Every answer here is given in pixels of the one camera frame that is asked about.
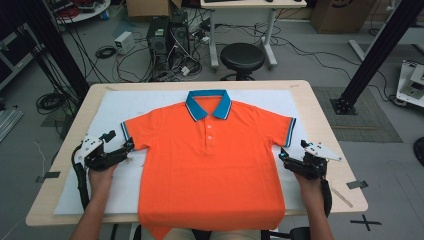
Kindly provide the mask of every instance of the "black stool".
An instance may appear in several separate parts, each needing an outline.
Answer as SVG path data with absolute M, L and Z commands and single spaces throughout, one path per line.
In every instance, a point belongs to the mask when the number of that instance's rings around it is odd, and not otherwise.
M 250 74 L 262 67 L 265 62 L 264 53 L 256 46 L 248 43 L 233 43 L 225 46 L 221 51 L 221 61 L 230 70 L 236 73 L 221 78 L 227 81 L 228 77 L 236 76 L 236 80 L 255 80 Z

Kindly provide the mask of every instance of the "white paper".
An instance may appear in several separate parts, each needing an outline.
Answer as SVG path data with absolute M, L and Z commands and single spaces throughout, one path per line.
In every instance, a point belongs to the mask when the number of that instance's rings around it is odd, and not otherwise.
M 105 144 L 105 152 L 121 147 L 125 142 L 120 123 L 127 119 L 145 114 L 153 109 L 184 102 L 189 91 L 111 91 L 107 92 L 90 125 L 88 134 L 100 137 L 115 130 L 116 137 Z M 302 139 L 308 140 L 302 120 L 288 90 L 227 90 L 232 100 L 251 104 L 274 113 L 297 118 L 293 130 L 292 142 L 286 151 L 291 157 L 300 159 L 304 150 L 300 146 Z M 280 148 L 273 148 L 278 175 L 284 192 L 287 210 L 303 210 L 299 185 L 293 173 L 286 170 L 278 158 Z M 131 160 L 119 164 L 113 175 L 110 198 L 105 213 L 137 213 L 140 179 L 143 171 L 146 150 L 129 154 Z M 77 178 L 73 168 L 69 170 L 63 193 L 55 209 L 55 214 L 83 213 Z

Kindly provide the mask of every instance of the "orange polo shirt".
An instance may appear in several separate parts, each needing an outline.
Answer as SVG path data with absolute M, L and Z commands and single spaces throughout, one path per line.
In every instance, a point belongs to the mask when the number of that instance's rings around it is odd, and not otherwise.
M 290 145 L 295 120 L 232 101 L 225 90 L 197 90 L 125 121 L 135 149 L 148 148 L 140 223 L 156 239 L 173 227 L 275 229 L 285 205 L 272 145 Z

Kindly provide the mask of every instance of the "shirt collar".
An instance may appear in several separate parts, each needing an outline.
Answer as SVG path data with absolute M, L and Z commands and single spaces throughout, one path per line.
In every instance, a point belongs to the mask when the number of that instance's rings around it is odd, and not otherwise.
M 201 120 L 208 115 L 208 113 L 196 102 L 194 97 L 206 96 L 222 96 L 221 101 L 215 111 L 213 111 L 212 115 L 217 118 L 227 119 L 231 108 L 231 99 L 226 90 L 196 90 L 190 91 L 186 100 L 187 110 L 194 121 Z

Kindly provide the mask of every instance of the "hand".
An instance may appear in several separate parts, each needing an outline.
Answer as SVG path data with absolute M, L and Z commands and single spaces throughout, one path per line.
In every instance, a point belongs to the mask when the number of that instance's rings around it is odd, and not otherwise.
M 109 199 L 112 175 L 118 165 L 112 166 L 102 172 L 91 170 L 88 173 L 91 185 L 91 201 L 106 204 Z
M 294 174 L 300 185 L 300 193 L 306 210 L 324 209 L 320 179 L 308 180 L 299 174 Z

